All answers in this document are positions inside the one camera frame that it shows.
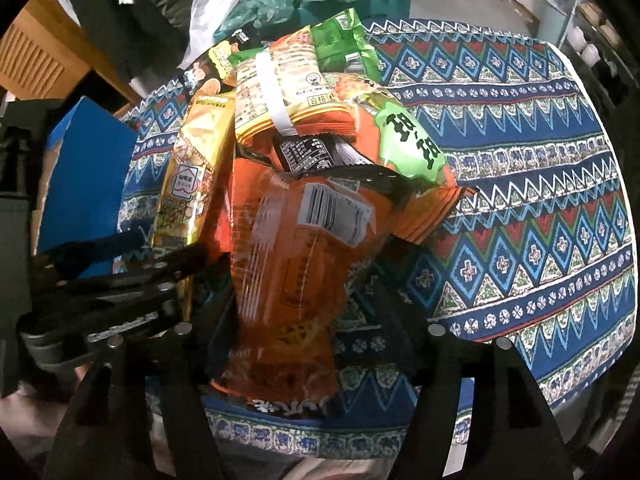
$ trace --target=floor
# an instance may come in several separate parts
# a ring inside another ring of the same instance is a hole
[[[530,36],[528,19],[507,0],[412,0],[412,18],[436,18]]]

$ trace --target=gold snack bag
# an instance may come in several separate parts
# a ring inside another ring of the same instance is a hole
[[[233,146],[234,105],[233,92],[197,92],[191,100],[162,183],[151,238],[156,255],[198,240],[225,153]]]

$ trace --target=snack pile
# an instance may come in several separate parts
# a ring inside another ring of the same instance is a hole
[[[197,88],[162,187],[152,245],[229,252],[238,342],[212,385],[323,406],[332,325],[387,239],[420,244],[455,207],[442,150],[377,82],[353,9],[266,44],[236,30],[188,72]]]

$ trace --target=wooden furniture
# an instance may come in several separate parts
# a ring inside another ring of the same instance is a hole
[[[101,92],[114,92],[107,101],[112,108],[120,104],[111,111],[139,102],[57,0],[30,0],[0,40],[0,85],[18,99],[64,99],[89,75],[107,83]],[[85,88],[82,93],[92,97]]]

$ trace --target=patterned tablecloth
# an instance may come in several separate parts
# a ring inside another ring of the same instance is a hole
[[[403,248],[401,265],[378,258],[349,300],[337,322],[343,416],[282,420],[205,397],[224,438],[328,458],[398,451],[416,392],[385,359],[369,303],[373,280],[397,283],[404,301],[457,336],[508,336],[552,407],[610,367],[634,333],[637,258],[626,192],[609,138],[562,54],[462,23],[366,27],[383,83],[444,149],[458,181],[479,192],[424,247]],[[139,140],[121,229],[148,234],[189,98],[174,80],[125,118]],[[467,440],[471,403],[466,381],[455,444]]]

